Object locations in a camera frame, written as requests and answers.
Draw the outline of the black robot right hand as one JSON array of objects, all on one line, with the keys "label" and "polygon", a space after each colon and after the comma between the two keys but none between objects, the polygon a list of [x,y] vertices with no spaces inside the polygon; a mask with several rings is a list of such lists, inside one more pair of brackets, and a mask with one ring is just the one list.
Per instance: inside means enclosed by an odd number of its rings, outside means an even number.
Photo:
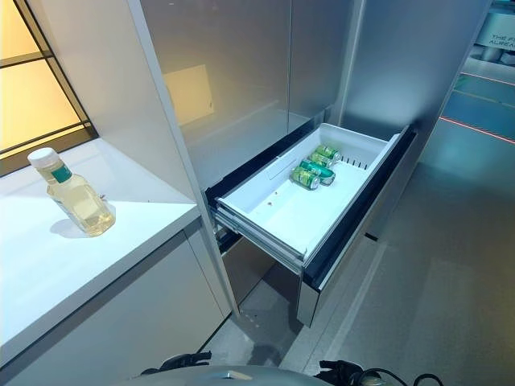
[{"label": "black robot right hand", "polygon": [[364,369],[356,363],[345,360],[320,360],[319,367],[335,376],[348,378],[353,374],[362,373]]}]

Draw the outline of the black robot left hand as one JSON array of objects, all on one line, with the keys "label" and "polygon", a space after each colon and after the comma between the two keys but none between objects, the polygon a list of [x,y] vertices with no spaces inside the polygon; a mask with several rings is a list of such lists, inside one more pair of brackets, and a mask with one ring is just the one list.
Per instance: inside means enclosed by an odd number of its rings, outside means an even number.
[{"label": "black robot left hand", "polygon": [[182,354],[174,356],[164,361],[159,368],[162,371],[170,371],[179,368],[189,368],[196,366],[209,365],[209,360],[212,358],[211,351],[197,352],[193,354]]}]

